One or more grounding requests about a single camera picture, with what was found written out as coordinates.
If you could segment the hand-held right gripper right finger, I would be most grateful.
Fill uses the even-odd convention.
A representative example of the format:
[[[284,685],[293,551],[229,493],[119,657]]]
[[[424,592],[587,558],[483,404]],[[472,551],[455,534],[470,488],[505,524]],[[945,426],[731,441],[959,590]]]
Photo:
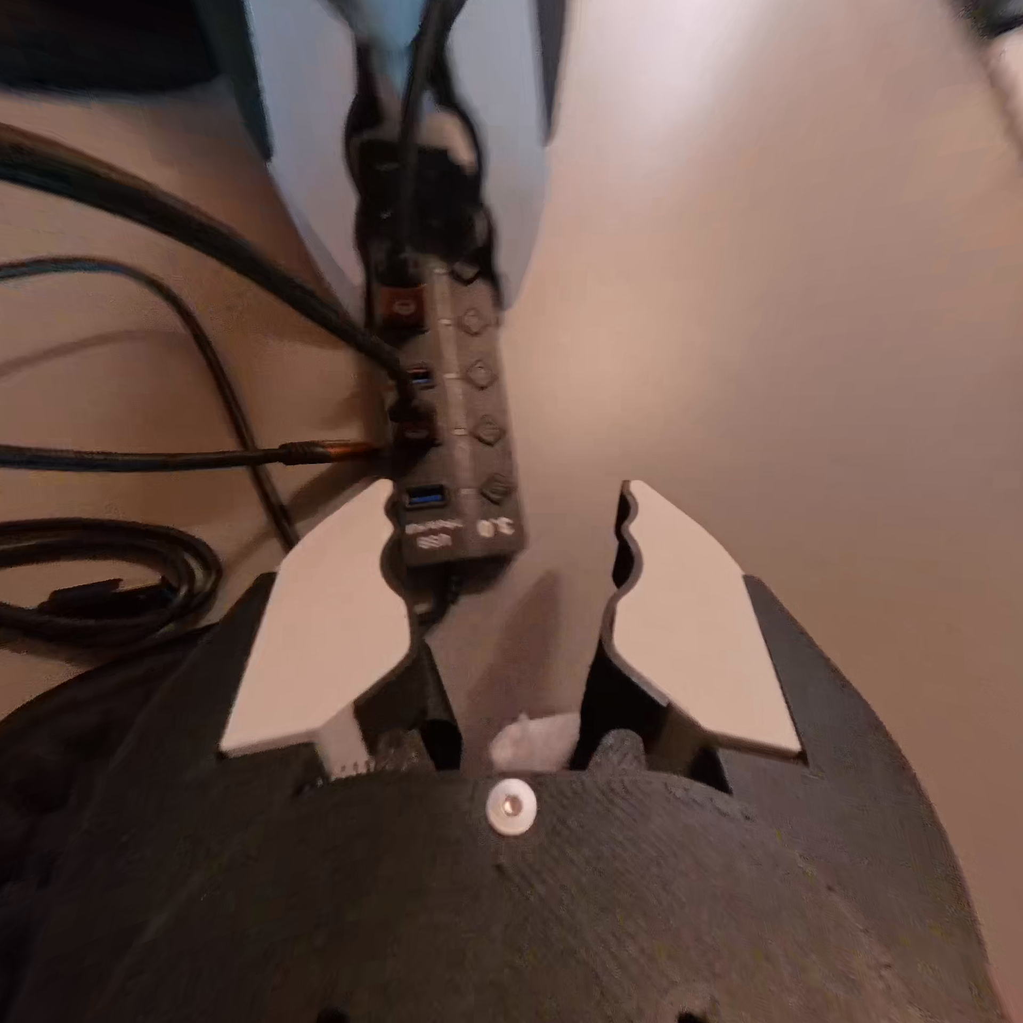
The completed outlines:
[[[747,577],[698,521],[627,480],[616,525],[624,567],[601,628],[610,663],[695,750],[802,758],[803,744]]]

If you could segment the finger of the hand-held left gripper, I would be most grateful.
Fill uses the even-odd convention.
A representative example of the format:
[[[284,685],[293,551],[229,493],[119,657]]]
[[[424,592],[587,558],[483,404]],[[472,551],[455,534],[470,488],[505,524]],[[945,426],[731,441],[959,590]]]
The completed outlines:
[[[455,94],[482,154],[493,264],[505,309],[518,299],[546,208],[555,99],[544,44],[545,2],[468,1],[448,44]]]
[[[365,4],[248,1],[247,19],[275,187],[326,286],[348,312],[362,316],[358,197],[345,136],[358,86]]]

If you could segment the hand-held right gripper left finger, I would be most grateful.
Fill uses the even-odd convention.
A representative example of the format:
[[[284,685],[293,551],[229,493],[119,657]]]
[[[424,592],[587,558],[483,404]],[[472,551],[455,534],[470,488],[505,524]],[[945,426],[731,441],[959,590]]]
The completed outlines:
[[[221,736],[226,757],[310,744],[330,777],[368,766],[356,702],[412,649],[383,561],[393,493],[389,480],[368,485],[281,563]]]

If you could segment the black cable orange plugs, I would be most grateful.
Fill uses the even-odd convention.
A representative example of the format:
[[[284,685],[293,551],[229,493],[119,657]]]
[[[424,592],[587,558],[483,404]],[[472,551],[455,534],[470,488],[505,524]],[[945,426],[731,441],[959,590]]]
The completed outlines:
[[[107,161],[7,124],[1,129],[4,183],[76,202],[198,251],[286,305],[294,313],[377,365],[396,391],[392,422],[414,441],[434,439],[436,416],[396,352],[342,308],[189,202]],[[329,465],[374,448],[354,441],[300,441],[273,449],[203,453],[116,453],[2,446],[2,468],[46,472],[161,474],[193,470]]]

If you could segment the black usb hub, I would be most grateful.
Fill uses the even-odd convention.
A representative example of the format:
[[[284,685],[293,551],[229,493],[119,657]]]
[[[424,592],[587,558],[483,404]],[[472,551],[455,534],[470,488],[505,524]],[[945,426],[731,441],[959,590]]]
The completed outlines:
[[[504,308],[477,175],[442,148],[419,148],[415,248],[397,266],[398,142],[366,133],[349,155],[366,326],[395,350],[436,416],[431,441],[392,422],[404,562],[426,569],[511,559],[526,531],[499,351]]]

